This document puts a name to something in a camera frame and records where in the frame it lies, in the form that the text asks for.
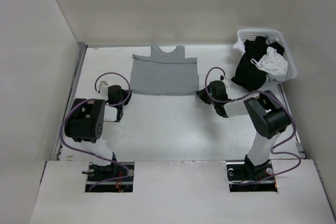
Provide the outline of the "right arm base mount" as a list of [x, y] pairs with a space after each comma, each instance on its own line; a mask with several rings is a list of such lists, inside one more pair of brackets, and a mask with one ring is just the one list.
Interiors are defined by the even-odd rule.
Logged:
[[252, 171], [244, 162], [229, 162], [226, 168], [231, 193], [278, 191], [275, 178], [268, 178], [274, 174], [271, 161], [256, 171]]

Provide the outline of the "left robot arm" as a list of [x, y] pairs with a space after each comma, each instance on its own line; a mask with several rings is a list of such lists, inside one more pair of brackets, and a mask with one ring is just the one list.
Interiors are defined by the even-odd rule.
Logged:
[[[119, 85], [99, 88], [99, 93], [106, 94], [107, 100], [102, 99], [75, 99], [71, 110], [61, 124], [59, 137], [63, 146], [80, 153], [94, 156], [106, 161], [100, 168], [100, 175], [106, 181], [113, 181], [118, 175], [117, 165], [129, 170], [125, 165], [114, 158], [114, 153], [107, 153], [108, 149], [104, 140], [103, 123], [120, 122], [123, 117], [123, 107], [131, 99], [132, 91], [124, 90]], [[73, 139], [74, 142], [89, 143], [92, 149], [82, 150], [67, 144], [64, 137]]]

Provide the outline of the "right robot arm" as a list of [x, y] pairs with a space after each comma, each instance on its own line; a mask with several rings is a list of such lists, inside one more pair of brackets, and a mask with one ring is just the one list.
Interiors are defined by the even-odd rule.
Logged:
[[206, 88], [197, 91], [196, 95], [204, 103], [212, 105], [217, 115], [223, 118], [249, 116], [256, 135], [240, 170], [248, 179], [257, 179], [267, 169], [269, 155], [276, 140], [291, 124], [291, 119], [279, 100], [269, 90], [249, 98], [232, 100], [228, 98], [222, 81], [210, 82]]

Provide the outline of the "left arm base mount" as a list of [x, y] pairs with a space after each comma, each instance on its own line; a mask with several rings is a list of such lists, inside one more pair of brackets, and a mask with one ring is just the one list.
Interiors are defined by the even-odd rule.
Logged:
[[82, 174], [87, 176], [86, 193], [132, 193], [133, 176], [128, 176], [128, 171], [117, 164], [100, 166], [94, 163]]

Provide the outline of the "grey tank top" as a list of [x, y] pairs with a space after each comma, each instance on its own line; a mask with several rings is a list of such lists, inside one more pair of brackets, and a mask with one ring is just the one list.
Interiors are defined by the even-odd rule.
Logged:
[[130, 86], [142, 95], [194, 95], [199, 89], [197, 58], [187, 58], [184, 46], [165, 52], [152, 45], [149, 56], [133, 55]]

